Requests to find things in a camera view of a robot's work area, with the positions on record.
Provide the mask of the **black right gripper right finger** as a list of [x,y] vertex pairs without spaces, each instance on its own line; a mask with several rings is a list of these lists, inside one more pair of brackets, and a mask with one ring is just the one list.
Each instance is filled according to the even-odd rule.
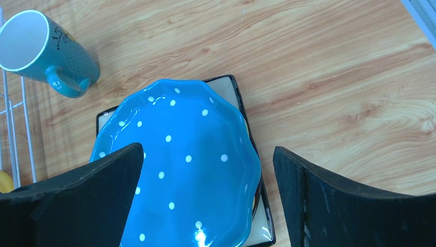
[[292,246],[435,246],[435,194],[368,186],[280,146],[273,165]]

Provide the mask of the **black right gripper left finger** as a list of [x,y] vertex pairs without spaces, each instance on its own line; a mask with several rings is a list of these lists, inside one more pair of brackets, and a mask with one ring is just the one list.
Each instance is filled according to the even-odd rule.
[[1,194],[1,246],[118,246],[143,165],[132,143]]

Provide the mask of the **yellow ribbed bowl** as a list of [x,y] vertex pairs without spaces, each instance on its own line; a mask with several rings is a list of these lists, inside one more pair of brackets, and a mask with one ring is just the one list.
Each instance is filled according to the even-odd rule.
[[9,193],[14,190],[14,182],[12,177],[0,170],[0,192],[1,193]]

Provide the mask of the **teal floral mug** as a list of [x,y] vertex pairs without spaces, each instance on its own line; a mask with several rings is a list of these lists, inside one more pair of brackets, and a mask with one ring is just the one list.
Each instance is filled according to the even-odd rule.
[[91,54],[66,29],[37,10],[17,13],[2,26],[1,68],[47,83],[69,98],[83,96],[100,77]]

